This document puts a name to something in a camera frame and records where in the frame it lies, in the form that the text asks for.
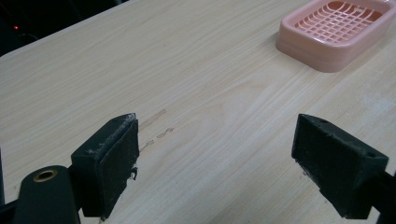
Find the wood grain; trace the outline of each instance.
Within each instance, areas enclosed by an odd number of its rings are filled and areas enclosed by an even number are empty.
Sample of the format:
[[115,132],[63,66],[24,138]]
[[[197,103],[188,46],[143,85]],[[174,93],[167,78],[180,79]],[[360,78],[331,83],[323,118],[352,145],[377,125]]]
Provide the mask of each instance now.
[[[291,158],[299,113],[327,119],[396,170],[396,24],[340,73],[275,47],[307,1],[141,0],[0,58],[6,200],[106,121],[135,112],[142,150],[106,223],[375,223],[342,219]],[[98,223],[98,218],[83,218]]]

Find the pink basket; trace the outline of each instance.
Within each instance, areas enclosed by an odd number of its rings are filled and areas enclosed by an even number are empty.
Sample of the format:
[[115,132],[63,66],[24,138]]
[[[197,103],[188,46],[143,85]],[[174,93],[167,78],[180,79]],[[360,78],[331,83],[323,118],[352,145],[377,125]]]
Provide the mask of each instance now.
[[276,47],[321,72],[338,72],[372,46],[395,15],[393,0],[313,0],[282,20]]

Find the table surface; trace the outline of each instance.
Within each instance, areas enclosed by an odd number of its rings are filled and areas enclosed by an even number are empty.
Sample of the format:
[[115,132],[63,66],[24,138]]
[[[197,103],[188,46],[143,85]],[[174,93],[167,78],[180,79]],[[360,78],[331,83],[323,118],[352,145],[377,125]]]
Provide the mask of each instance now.
[[275,47],[306,2],[129,1],[3,56],[6,201],[135,112],[139,174],[106,223],[375,223],[375,209],[339,217],[290,153],[310,114],[388,155],[394,174],[396,22],[342,72],[320,73]]

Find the basket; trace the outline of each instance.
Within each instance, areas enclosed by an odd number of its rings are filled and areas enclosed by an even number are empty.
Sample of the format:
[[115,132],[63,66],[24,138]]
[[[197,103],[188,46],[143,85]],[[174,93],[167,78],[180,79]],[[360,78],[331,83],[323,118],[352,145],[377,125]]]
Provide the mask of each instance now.
[[314,0],[282,20],[276,47],[321,72],[338,72],[372,46],[395,15],[393,0]]

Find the wooden table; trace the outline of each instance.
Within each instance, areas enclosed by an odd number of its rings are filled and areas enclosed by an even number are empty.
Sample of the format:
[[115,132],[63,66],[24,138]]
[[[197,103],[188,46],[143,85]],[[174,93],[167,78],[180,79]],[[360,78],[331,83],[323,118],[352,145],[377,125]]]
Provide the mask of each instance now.
[[[396,170],[396,22],[340,73],[279,52],[307,0],[140,0],[0,58],[6,200],[106,121],[135,112],[141,156],[106,223],[375,223],[342,219],[290,156],[299,113]],[[98,223],[99,218],[83,218]]]

